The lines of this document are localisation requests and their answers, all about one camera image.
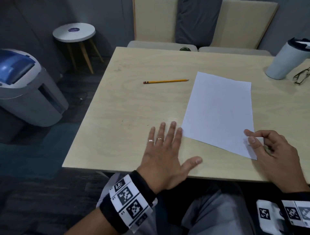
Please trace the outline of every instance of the chair seat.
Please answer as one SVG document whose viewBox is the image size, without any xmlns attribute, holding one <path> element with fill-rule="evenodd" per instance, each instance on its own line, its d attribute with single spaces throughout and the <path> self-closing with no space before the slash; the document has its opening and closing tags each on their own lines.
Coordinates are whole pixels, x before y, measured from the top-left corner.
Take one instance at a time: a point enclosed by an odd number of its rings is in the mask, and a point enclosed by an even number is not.
<svg viewBox="0 0 310 235">
<path fill-rule="evenodd" d="M 272 56 L 268 51 L 245 49 L 245 48 L 228 48 L 228 47 L 201 47 L 199 52 L 213 52 L 224 54 L 241 54 L 241 55 L 265 55 Z"/>
<path fill-rule="evenodd" d="M 131 41 L 127 47 L 131 48 L 148 48 L 148 49 L 162 49 L 179 51 L 182 47 L 187 47 L 191 51 L 198 52 L 197 47 L 188 44 L 178 44 L 172 42 L 144 42 L 144 41 Z"/>
</svg>

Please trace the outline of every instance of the blue carpet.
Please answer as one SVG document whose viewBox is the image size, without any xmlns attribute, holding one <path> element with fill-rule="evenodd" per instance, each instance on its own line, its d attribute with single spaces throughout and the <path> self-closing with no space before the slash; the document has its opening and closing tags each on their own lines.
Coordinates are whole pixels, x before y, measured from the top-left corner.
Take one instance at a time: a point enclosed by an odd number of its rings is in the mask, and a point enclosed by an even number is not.
<svg viewBox="0 0 310 235">
<path fill-rule="evenodd" d="M 61 168 L 80 123 L 54 125 L 39 146 L 0 144 L 0 175 L 52 179 Z"/>
</svg>

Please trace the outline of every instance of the table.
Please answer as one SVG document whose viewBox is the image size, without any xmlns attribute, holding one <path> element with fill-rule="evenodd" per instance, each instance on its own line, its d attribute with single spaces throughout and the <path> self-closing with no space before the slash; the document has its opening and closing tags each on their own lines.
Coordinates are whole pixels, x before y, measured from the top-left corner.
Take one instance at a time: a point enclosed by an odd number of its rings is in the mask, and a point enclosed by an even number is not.
<svg viewBox="0 0 310 235">
<path fill-rule="evenodd" d="M 77 66 L 75 63 L 74 56 L 73 56 L 73 50 L 71 47 L 71 43 L 74 43 L 74 42 L 79 43 L 79 46 L 80 46 L 82 53 L 83 53 L 83 56 L 84 56 L 86 63 L 89 67 L 89 70 L 91 71 L 92 74 L 94 74 L 93 67 L 91 66 L 91 62 L 88 58 L 87 51 L 85 49 L 85 45 L 84 45 L 83 41 L 89 39 L 89 42 L 91 43 L 95 52 L 97 53 L 101 62 L 103 63 L 104 61 L 103 61 L 99 51 L 97 50 L 95 43 L 92 40 L 92 37 L 95 34 L 96 34 L 95 27 L 92 26 L 91 24 L 86 24 L 86 23 L 65 24 L 65 25 L 62 25 L 62 26 L 56 28 L 53 31 L 53 36 L 56 40 L 58 40 L 60 42 L 66 42 L 66 45 L 67 45 L 67 48 L 68 48 L 68 51 L 70 54 L 70 58 L 72 60 L 72 64 L 73 64 L 75 71 L 77 70 Z"/>
<path fill-rule="evenodd" d="M 264 74 L 273 57 L 117 47 L 63 167 L 132 171 L 141 162 L 152 126 L 181 126 L 198 71 L 252 82 L 254 129 L 274 129 L 298 149 L 310 183 L 310 81 L 292 77 L 310 67 L 307 59 L 287 77 Z M 143 84 L 143 81 L 190 79 Z M 190 176 L 265 181 L 257 161 L 183 137 L 180 162 L 201 156 Z"/>
</svg>

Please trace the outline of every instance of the sheet of paper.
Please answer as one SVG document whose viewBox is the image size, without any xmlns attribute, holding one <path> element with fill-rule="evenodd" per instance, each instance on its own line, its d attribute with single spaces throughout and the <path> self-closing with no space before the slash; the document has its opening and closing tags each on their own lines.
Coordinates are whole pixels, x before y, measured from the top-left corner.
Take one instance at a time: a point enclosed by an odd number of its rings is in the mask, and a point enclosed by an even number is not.
<svg viewBox="0 0 310 235">
<path fill-rule="evenodd" d="M 186 137 L 256 160 L 243 133 L 254 131 L 251 83 L 198 72 L 182 128 Z"/>
</svg>

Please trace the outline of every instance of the wooden table leg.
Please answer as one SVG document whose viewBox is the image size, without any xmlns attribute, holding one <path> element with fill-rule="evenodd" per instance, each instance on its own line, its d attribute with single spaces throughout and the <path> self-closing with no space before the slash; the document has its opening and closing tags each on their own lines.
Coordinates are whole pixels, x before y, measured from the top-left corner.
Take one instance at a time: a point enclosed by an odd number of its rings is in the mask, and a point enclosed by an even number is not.
<svg viewBox="0 0 310 235">
<path fill-rule="evenodd" d="M 102 63 L 104 63 L 104 61 L 103 61 L 103 59 L 102 59 L 102 57 L 101 57 L 101 55 L 100 55 L 100 53 L 99 53 L 99 51 L 98 51 L 98 49 L 97 49 L 96 45 L 94 44 L 93 40 L 90 38 L 90 39 L 89 39 L 89 41 L 90 41 L 90 42 L 91 42 L 91 44 L 93 45 L 93 48 L 95 49 L 95 52 L 96 52 L 96 53 L 97 53 L 97 55 L 99 56 L 99 58 L 100 58 L 101 62 L 102 62 Z"/>
<path fill-rule="evenodd" d="M 84 58 L 86 60 L 86 63 L 88 65 L 88 67 L 89 67 L 89 70 L 91 71 L 92 74 L 94 74 L 93 67 L 91 66 L 91 62 L 89 61 L 89 58 L 88 58 L 88 55 L 87 55 L 84 43 L 83 42 L 79 42 L 79 45 L 80 45 L 80 48 L 82 50 L 83 56 L 84 56 Z"/>
<path fill-rule="evenodd" d="M 77 71 L 77 64 L 75 63 L 75 59 L 74 59 L 74 56 L 73 56 L 71 43 L 68 42 L 66 44 L 67 44 L 67 48 L 68 48 L 68 51 L 69 51 L 69 54 L 70 54 L 70 57 L 71 57 L 71 60 L 72 60 L 73 68 L 74 68 L 75 71 Z"/>
</svg>

